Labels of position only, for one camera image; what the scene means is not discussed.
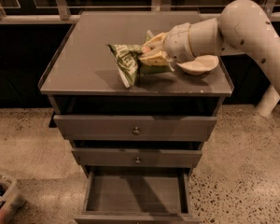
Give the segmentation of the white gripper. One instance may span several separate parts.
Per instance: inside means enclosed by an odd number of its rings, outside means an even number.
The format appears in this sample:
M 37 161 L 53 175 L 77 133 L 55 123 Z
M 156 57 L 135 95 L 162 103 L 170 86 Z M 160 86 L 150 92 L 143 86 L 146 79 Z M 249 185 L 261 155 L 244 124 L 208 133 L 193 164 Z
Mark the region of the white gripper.
M 170 65 L 172 59 L 177 63 L 193 61 L 195 56 L 192 54 L 189 45 L 188 22 L 179 24 L 171 29 L 167 34 L 159 33 L 145 43 L 147 47 L 156 48 L 161 45 L 163 50 L 151 51 L 138 57 L 139 61 L 146 66 L 161 67 L 172 71 Z

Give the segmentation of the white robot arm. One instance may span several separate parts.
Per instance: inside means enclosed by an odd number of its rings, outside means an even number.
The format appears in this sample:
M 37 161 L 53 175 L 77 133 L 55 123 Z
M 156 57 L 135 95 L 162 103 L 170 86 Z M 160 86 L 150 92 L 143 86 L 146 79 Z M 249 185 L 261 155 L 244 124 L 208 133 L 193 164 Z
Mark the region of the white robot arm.
M 216 19 L 178 24 L 143 45 L 139 60 L 148 66 L 176 63 L 191 75 L 218 65 L 218 58 L 244 53 L 260 67 L 280 96 L 280 36 L 263 9 L 235 0 Z

